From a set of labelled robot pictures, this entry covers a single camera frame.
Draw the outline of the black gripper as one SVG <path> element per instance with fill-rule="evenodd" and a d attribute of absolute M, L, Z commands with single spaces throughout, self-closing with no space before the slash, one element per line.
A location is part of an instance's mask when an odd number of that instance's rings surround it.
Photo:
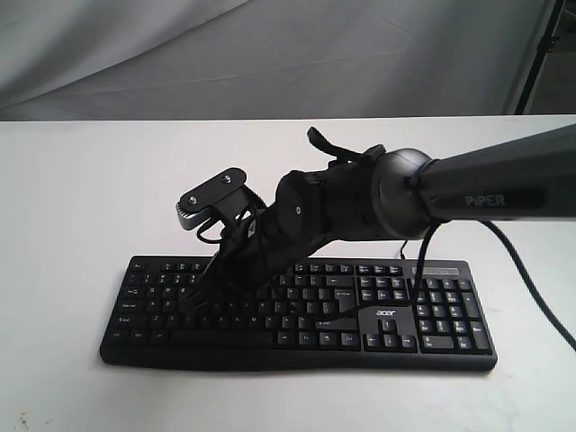
<path fill-rule="evenodd" d="M 242 225 L 241 236 L 229 238 L 203 272 L 179 294 L 186 315 L 203 315 L 216 302 L 241 300 L 244 293 L 271 283 L 290 266 L 324 246 L 324 235 L 291 235 L 276 211 L 259 211 Z"/>

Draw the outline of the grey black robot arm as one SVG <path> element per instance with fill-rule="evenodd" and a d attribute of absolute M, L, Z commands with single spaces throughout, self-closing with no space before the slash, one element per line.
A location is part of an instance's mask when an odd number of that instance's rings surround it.
<path fill-rule="evenodd" d="M 449 221 L 569 221 L 575 216 L 575 129 L 565 126 L 462 155 L 436 159 L 381 145 L 355 152 L 317 129 L 310 144 L 328 154 L 320 171 L 284 175 L 274 201 L 227 169 L 176 203 L 185 230 L 222 226 L 217 252 L 179 297 L 196 315 L 272 285 L 290 266 L 333 241 L 423 239 Z"/>

